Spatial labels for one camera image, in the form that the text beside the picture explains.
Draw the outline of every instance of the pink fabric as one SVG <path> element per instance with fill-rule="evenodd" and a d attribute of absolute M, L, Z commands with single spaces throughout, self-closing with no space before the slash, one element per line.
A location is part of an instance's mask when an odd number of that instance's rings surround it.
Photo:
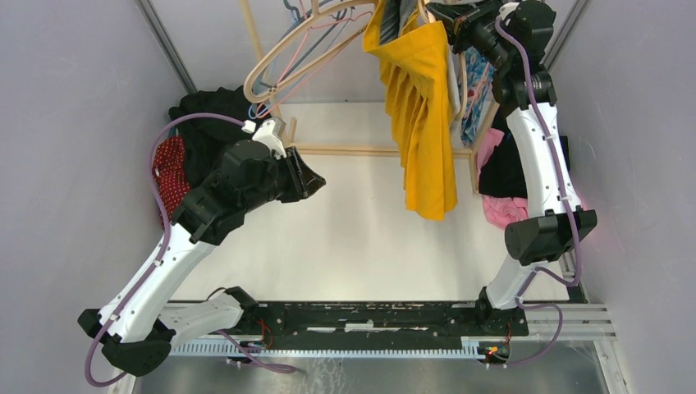
<path fill-rule="evenodd" d="M 505 133 L 496 129 L 489 129 L 488 133 L 483 137 L 481 147 L 478 149 L 478 157 L 476 160 L 477 176 L 481 176 L 481 167 L 488 162 L 488 159 L 493 154 L 493 149 L 497 147 Z M 486 215 L 488 222 L 505 229 L 510 223 L 519 222 L 529 218 L 527 213 L 527 199 L 515 197 L 498 199 L 490 195 L 483 196 L 483 214 Z"/>

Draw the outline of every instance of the white floor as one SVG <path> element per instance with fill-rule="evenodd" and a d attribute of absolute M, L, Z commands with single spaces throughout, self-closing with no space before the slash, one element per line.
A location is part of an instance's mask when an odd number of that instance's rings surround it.
<path fill-rule="evenodd" d="M 323 132 L 312 142 L 339 142 L 332 131 L 349 128 L 355 132 L 346 143 L 390 141 L 382 103 L 329 104 L 332 117 L 321 115 L 327 108 L 303 105 L 283 107 L 284 118 L 298 117 L 298 141 L 312 130 Z M 270 203 L 247 215 L 172 299 L 199 300 L 220 286 L 242 286 L 256 300 L 475 300 L 495 277 L 506 256 L 503 231 L 486 222 L 467 160 L 456 161 L 459 205 L 443 222 L 429 222 L 404 208 L 398 158 L 303 159 L 327 185 L 306 201 Z M 526 297 L 568 299 L 547 277 Z"/>

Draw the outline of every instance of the metal floor panel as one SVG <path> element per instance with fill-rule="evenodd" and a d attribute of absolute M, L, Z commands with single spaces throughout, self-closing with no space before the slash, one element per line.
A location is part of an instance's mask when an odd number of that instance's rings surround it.
<path fill-rule="evenodd" d="M 513 343 L 512 360 L 531 355 L 542 343 Z M 184 393 L 606 393 L 607 385 L 591 341 L 559 342 L 532 363 L 490 369 L 472 360 L 264 358 L 301 369 L 292 375 L 237 369 L 218 357 L 169 357 L 138 379 L 135 392 Z"/>

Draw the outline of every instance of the grey garment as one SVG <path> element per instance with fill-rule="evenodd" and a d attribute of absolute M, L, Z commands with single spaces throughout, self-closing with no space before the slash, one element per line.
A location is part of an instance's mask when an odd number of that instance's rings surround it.
<path fill-rule="evenodd" d="M 384 18 L 379 26 L 379 44 L 384 45 L 399 37 L 409 16 L 415 9 L 416 0 L 387 0 Z"/>

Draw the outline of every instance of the wooden hanger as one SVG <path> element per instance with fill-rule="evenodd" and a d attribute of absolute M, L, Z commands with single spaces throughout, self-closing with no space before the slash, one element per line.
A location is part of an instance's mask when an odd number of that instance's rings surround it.
<path fill-rule="evenodd" d="M 334 45 L 333 48 L 329 49 L 323 55 L 314 59 L 310 64 L 300 68 L 298 71 L 295 71 L 291 75 L 286 76 L 284 80 L 278 82 L 274 87 L 266 90 L 261 94 L 255 94 L 254 91 L 251 89 L 254 81 L 257 80 L 257 78 L 259 78 L 259 76 L 265 72 L 266 67 L 268 67 L 268 65 L 271 64 L 273 59 L 276 58 L 278 54 L 282 52 L 283 49 L 287 48 L 287 46 L 292 41 L 304 34 L 307 29 L 314 25 L 318 25 L 323 18 L 333 15 L 339 11 L 345 10 L 346 8 L 362 6 L 364 4 L 373 4 L 375 8 L 377 8 L 378 2 L 379 0 L 349 0 L 346 2 L 340 2 L 335 6 L 327 8 L 324 11 L 320 11 L 319 0 L 312 0 L 312 15 L 309 16 L 309 18 L 307 18 L 304 22 L 302 22 L 301 25 L 297 26 L 294 30 L 292 30 L 287 36 L 283 37 L 278 42 L 278 44 L 276 44 L 276 46 L 273 47 L 273 49 L 271 49 L 271 52 L 267 53 L 266 56 L 264 56 L 263 59 L 261 59 L 259 64 L 257 64 L 254 67 L 254 69 L 249 73 L 249 75 L 246 76 L 246 80 L 244 81 L 244 96 L 251 103 L 262 103 L 266 100 L 269 100 L 278 92 L 281 92 L 284 89 L 287 89 L 288 87 L 292 86 L 299 78 L 302 78 L 302 76 L 304 76 L 308 72 L 321 66 L 325 62 L 328 62 L 328 60 L 331 59 L 335 54 L 337 54 L 348 44 L 350 44 L 350 42 L 353 41 L 353 39 L 361 35 L 367 28 L 367 23 L 365 24 L 365 26 L 357 30 L 355 33 L 351 34 L 350 37 L 343 40 L 339 44 Z"/>
<path fill-rule="evenodd" d="M 455 116 L 456 121 L 461 121 L 464 119 L 464 114 L 466 113 L 466 102 L 469 98 L 468 96 L 468 89 L 469 86 L 467 85 L 467 76 L 466 76 L 466 60 L 464 57 L 464 53 L 459 54 L 459 71 L 460 71 L 460 78 L 461 78 L 461 89 L 460 89 L 460 101 L 461 101 L 461 107 L 459 108 L 459 112 Z"/>
<path fill-rule="evenodd" d="M 425 5 L 428 4 L 430 0 L 418 0 L 418 12 L 420 13 L 420 18 L 425 23 L 433 23 L 435 21 L 435 16 L 425 9 Z"/>

